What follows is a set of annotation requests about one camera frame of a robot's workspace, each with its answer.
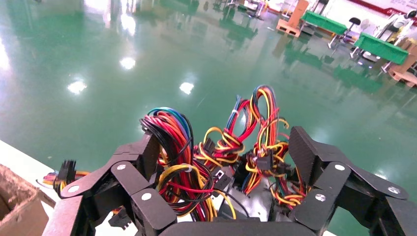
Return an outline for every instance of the green epoxy floor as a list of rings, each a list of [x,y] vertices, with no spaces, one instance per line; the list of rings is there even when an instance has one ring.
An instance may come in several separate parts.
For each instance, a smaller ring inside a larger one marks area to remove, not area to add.
[[[142,136],[151,108],[186,114],[200,140],[225,125],[236,94],[269,84],[291,125],[417,202],[415,89],[349,60],[343,47],[331,55],[318,37],[271,30],[273,15],[227,16],[214,0],[134,2],[0,2],[1,140],[55,169],[76,159],[92,171]],[[183,83],[194,86],[189,94]],[[366,234],[343,210],[329,230]]]

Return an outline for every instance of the white cable tie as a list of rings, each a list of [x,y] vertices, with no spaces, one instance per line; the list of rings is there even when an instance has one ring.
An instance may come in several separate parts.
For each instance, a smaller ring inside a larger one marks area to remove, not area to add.
[[[187,164],[187,163],[182,163],[181,165],[187,165],[188,166],[188,169],[187,170],[185,170],[185,172],[191,172],[192,170],[193,170],[193,168],[191,167],[191,165],[190,164]]]
[[[237,115],[237,116],[239,116],[239,112],[238,112],[236,109],[233,109],[233,110],[232,110],[232,114],[233,114],[233,113],[236,113],[236,115]]]

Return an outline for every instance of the metal bolt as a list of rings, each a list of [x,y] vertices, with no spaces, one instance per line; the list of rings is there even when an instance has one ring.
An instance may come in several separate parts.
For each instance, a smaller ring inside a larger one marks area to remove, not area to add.
[[[316,194],[316,199],[319,200],[320,202],[324,202],[326,200],[326,196],[323,194]]]
[[[388,188],[388,190],[391,192],[391,193],[395,193],[395,194],[399,194],[399,193],[401,193],[401,191],[398,189],[398,188],[396,188],[396,187],[389,187]]]
[[[150,193],[144,193],[142,195],[142,200],[146,201],[146,200],[149,200],[151,197],[152,197],[152,194],[150,194]]]
[[[78,185],[74,185],[68,189],[68,193],[76,192],[78,189],[80,189],[80,187]]]
[[[117,169],[118,169],[118,170],[123,170],[124,168],[126,168],[126,165],[119,165],[119,166],[117,167]]]
[[[345,170],[345,167],[344,166],[341,166],[341,165],[335,165],[334,167],[336,169],[340,170],[340,171],[344,171]]]

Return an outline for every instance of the white robot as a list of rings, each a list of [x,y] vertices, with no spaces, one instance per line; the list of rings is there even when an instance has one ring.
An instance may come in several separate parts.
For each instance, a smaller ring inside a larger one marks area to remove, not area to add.
[[[406,36],[406,33],[413,25],[412,18],[417,15],[416,10],[411,10],[407,14],[393,14],[391,15],[385,24],[382,24],[376,28],[376,33],[374,37],[379,38],[383,41],[387,41],[395,33],[401,31],[398,35],[396,43],[401,41],[402,38]]]

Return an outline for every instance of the cardboard box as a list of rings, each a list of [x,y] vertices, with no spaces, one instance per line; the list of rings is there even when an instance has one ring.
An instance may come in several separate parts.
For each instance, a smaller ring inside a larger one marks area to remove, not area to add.
[[[0,236],[41,236],[48,222],[41,200],[55,205],[39,188],[0,165]]]

